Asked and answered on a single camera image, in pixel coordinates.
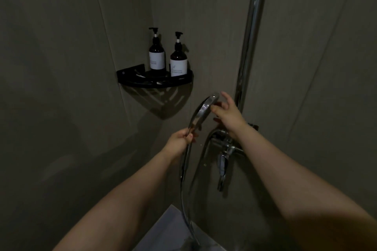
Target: bottle label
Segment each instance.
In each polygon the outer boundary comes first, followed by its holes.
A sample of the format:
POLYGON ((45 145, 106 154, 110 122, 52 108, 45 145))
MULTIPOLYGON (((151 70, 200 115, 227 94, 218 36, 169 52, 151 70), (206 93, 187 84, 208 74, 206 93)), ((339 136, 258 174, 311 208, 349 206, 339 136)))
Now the bottle label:
POLYGON ((170 74, 172 77, 187 74, 187 59, 180 61, 170 59, 170 74))
POLYGON ((149 52, 149 61, 150 61, 151 69, 165 68, 165 52, 162 52, 162 53, 149 52))

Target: pump bottle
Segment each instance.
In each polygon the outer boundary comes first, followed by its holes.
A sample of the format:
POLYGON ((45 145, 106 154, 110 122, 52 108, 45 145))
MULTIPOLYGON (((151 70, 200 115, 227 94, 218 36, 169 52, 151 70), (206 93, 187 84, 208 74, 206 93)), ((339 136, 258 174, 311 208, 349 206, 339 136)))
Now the pump bottle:
POLYGON ((172 77, 187 74, 187 56, 182 51, 182 44, 179 40, 182 34, 182 32, 175 32, 177 42, 174 46, 174 53, 170 55, 170 75, 172 77))
POLYGON ((165 69, 165 51, 160 44, 160 39, 157 37, 157 27, 149 27, 154 32, 152 39, 153 45, 149 48, 149 62, 151 71, 156 75, 163 75, 166 73, 165 69))

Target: corner shelf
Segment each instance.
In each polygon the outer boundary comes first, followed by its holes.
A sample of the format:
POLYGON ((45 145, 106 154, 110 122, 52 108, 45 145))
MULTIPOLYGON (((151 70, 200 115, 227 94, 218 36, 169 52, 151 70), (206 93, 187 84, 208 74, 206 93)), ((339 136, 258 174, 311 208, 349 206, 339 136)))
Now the corner shelf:
POLYGON ((182 76, 171 77, 168 71, 156 75, 153 71, 145 71, 145 65, 132 66, 130 68, 116 71, 118 82, 131 87, 143 88, 165 88, 185 85, 191 83, 193 73, 187 69, 187 74, 182 76))

